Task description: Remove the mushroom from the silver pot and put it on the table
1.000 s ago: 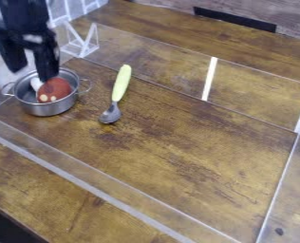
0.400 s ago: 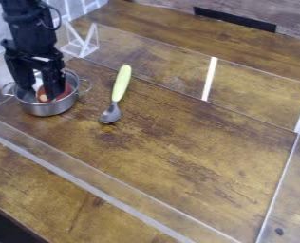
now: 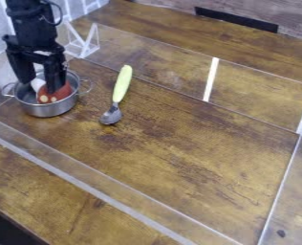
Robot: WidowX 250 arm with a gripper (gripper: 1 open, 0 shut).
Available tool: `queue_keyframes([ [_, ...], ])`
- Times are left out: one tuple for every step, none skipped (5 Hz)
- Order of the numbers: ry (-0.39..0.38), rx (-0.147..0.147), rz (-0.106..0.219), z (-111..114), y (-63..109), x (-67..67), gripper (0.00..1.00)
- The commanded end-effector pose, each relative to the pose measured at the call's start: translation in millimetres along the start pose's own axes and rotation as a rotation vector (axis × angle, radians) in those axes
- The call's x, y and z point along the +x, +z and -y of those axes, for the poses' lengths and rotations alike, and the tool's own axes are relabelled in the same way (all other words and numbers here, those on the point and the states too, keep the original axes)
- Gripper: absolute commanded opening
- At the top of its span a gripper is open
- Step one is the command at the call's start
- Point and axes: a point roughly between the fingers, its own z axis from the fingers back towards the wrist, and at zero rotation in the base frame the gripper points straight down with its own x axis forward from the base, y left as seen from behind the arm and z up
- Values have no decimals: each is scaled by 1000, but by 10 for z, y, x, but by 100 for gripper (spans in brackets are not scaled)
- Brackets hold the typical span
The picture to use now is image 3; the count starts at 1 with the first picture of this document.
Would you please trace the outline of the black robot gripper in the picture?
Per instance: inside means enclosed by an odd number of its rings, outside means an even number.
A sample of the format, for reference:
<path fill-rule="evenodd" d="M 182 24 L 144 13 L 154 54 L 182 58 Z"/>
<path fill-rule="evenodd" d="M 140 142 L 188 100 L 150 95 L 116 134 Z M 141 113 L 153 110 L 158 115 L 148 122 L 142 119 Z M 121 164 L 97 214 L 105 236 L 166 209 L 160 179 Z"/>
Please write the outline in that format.
<path fill-rule="evenodd" d="M 10 18 L 14 34 L 4 34 L 6 58 L 17 81 L 29 83 L 36 77 L 32 54 L 37 51 L 52 55 L 44 63 L 45 90 L 53 94 L 65 84 L 64 48 L 56 43 L 56 26 L 52 8 L 62 14 L 50 0 L 5 0 L 5 14 Z"/>

